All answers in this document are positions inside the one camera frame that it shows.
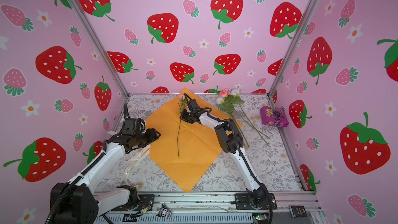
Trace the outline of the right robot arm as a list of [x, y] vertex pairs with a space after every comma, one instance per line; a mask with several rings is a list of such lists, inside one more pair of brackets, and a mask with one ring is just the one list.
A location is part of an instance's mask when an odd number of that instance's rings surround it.
[[186, 107], [180, 119], [189, 124], [199, 123], [214, 129], [221, 149], [228, 153], [238, 167], [248, 193], [248, 203], [254, 209], [271, 208], [271, 194], [261, 182], [250, 164], [244, 149], [244, 139], [233, 119], [220, 119], [211, 114], [212, 108], [199, 107], [197, 101], [187, 93], [183, 94]]

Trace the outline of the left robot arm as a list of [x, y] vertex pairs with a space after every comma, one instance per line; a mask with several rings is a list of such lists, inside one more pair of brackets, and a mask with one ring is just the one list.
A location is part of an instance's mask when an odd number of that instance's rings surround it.
[[131, 118], [126, 106], [123, 114], [121, 130], [103, 142], [99, 154], [67, 183], [52, 188], [47, 224], [93, 224], [119, 206], [129, 210], [139, 206], [141, 200], [134, 186], [121, 185], [109, 192], [96, 192], [101, 180], [121, 158], [161, 136], [156, 129], [147, 129], [143, 119]]

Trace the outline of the pale pink fake rose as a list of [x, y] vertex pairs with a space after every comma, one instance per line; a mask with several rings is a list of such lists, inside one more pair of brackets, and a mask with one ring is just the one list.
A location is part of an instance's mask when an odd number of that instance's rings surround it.
[[178, 96], [179, 98], [179, 126], [178, 126], [178, 132], [177, 132], [177, 154], [179, 157], [179, 135], [180, 135], [180, 128], [181, 128], [181, 116], [183, 111], [185, 110], [185, 107], [187, 105], [186, 103], [186, 98], [184, 94], [180, 94]]

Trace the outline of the orange wrapping paper sheet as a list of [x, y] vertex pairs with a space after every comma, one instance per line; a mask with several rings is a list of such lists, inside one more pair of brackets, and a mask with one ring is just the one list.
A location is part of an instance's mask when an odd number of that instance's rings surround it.
[[214, 129], [181, 122], [179, 157], [177, 132], [179, 99], [166, 102], [146, 120], [161, 137], [151, 145], [140, 172], [144, 191], [235, 191], [245, 186], [234, 161], [225, 154]]

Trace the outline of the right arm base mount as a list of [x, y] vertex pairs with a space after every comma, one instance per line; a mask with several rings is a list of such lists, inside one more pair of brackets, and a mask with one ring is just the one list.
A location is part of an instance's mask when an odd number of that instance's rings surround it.
[[235, 194], [234, 197], [232, 204], [238, 210], [276, 210], [278, 208], [274, 194], [258, 198], [248, 193], [240, 193]]

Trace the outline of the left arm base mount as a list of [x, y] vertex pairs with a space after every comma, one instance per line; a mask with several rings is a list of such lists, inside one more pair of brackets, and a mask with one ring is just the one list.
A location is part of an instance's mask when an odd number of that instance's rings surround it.
[[154, 195], [138, 194], [135, 186], [122, 185], [119, 188], [127, 189], [130, 192], [129, 200], [126, 204], [117, 207], [121, 211], [142, 211], [143, 209], [152, 210]]

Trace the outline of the white blue fake rose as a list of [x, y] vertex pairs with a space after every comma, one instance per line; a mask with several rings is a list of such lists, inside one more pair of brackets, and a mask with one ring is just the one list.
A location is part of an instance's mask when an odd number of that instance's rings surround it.
[[245, 113], [245, 111], [244, 111], [244, 109], [243, 109], [243, 104], [244, 104], [244, 100], [242, 100], [241, 98], [240, 98], [240, 91], [239, 91], [239, 89], [237, 89], [237, 88], [234, 88], [234, 89], [232, 89], [231, 90], [231, 92], [230, 92], [230, 95], [232, 96], [232, 98], [233, 98], [233, 105], [235, 106], [235, 105], [237, 105], [238, 107], [239, 107], [239, 109], [240, 109], [240, 112], [238, 111], [238, 110], [236, 110], [236, 113], [241, 117], [241, 119], [245, 122], [245, 123], [247, 123], [257, 134], [258, 134], [258, 136], [260, 137], [260, 139], [262, 140], [262, 141], [264, 141], [265, 142], [265, 144], [268, 146], [269, 145], [269, 143], [266, 141], [266, 139], [269, 139], [269, 137], [267, 136], [267, 135], [265, 135], [264, 133], [262, 133], [260, 130], [258, 130], [256, 127], [255, 127], [255, 125], [251, 122], [251, 120], [248, 118], [248, 116], [246, 115], [246, 113]]

